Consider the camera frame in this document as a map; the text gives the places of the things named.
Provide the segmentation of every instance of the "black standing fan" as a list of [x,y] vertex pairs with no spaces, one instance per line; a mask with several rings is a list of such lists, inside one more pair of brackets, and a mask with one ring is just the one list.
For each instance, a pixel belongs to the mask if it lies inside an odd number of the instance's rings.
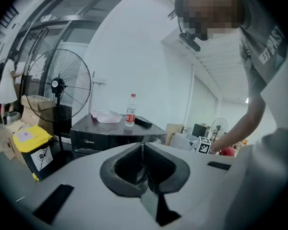
[[216,137],[221,137],[222,135],[224,135],[224,133],[227,132],[227,129],[228,129],[227,121],[222,117],[217,118],[211,125],[212,137],[214,137],[213,142],[216,140]]
[[[57,123],[63,161],[70,160],[72,154],[63,150],[60,125],[81,111],[90,91],[87,65],[67,49],[56,49],[39,56],[25,78],[25,95],[31,109],[43,120]],[[32,108],[36,99],[40,101],[39,112]]]

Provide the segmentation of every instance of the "small fan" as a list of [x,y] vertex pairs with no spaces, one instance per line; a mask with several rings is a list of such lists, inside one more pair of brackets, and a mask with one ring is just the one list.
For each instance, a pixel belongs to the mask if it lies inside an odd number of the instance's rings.
[[[91,77],[87,65],[70,50],[48,51],[39,56],[29,69],[24,88],[35,114],[45,121],[58,123],[63,152],[60,123],[79,113],[90,95]],[[32,108],[36,100],[39,101],[39,112]]]
[[225,119],[223,118],[217,118],[211,125],[211,132],[212,132],[212,137],[211,140],[213,139],[213,142],[216,140],[216,137],[221,137],[224,135],[225,132],[227,132],[228,129],[228,123]]

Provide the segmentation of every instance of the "white plastic bag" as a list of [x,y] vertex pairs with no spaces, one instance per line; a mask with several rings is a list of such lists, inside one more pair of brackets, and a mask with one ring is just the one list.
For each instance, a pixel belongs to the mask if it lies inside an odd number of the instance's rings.
[[100,123],[118,123],[122,118],[120,114],[113,111],[91,111],[91,115]]

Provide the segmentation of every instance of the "sticker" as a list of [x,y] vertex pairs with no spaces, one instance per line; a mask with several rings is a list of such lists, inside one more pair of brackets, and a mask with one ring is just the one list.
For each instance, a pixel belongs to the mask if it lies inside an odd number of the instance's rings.
[[38,171],[44,169],[53,160],[49,146],[47,149],[40,149],[32,153],[31,158]]
[[126,121],[127,122],[133,123],[134,120],[135,120],[135,115],[131,115],[131,114],[126,115]]
[[53,88],[57,88],[58,84],[59,84],[58,81],[55,81],[55,80],[54,80],[54,81],[52,82],[52,87],[53,87]]
[[17,132],[16,136],[19,139],[19,142],[25,142],[33,138],[32,134],[27,130]]

